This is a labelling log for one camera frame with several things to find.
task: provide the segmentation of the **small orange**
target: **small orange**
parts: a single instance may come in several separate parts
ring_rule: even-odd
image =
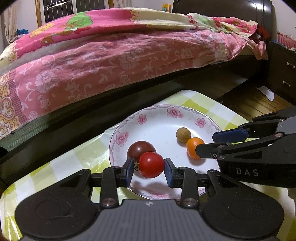
[[[190,138],[186,143],[187,153],[192,159],[200,158],[195,152],[195,149],[199,144],[204,144],[204,141],[198,137]]]

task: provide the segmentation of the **bed frame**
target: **bed frame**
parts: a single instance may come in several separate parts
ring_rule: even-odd
[[[197,12],[207,16],[254,20],[272,33],[271,9],[269,0],[175,0],[173,5],[175,13]],[[180,90],[195,90],[217,99],[264,71],[264,61],[258,61],[254,56],[238,56],[229,62],[182,70],[102,93],[91,105],[50,126],[12,151],[2,150],[0,193],[18,179],[96,137],[126,116]],[[198,85],[197,72],[203,80]],[[221,83],[223,75],[227,77],[227,82]]]

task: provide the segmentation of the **tomato stem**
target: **tomato stem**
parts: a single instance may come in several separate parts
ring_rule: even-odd
[[[133,164],[133,168],[137,171],[137,170],[139,170],[139,163],[138,162],[135,162],[134,164]]]

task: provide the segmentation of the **tomato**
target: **tomato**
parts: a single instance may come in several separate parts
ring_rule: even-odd
[[[155,148],[149,142],[137,141],[129,147],[127,158],[132,157],[135,159],[135,162],[139,162],[140,156],[148,151],[156,152]]]
[[[139,159],[139,171],[143,177],[155,178],[165,168],[165,161],[162,156],[155,152],[146,152]]]
[[[187,141],[186,143],[187,153],[192,159],[200,158],[198,155],[196,155],[196,152],[195,152],[196,147],[200,144],[204,144],[204,141],[198,137],[193,137]]]

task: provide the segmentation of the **wooden floor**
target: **wooden floor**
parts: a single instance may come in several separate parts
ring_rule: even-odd
[[[252,118],[292,106],[288,101],[275,95],[270,101],[254,83],[240,85],[223,96],[223,105],[238,113],[248,121]]]

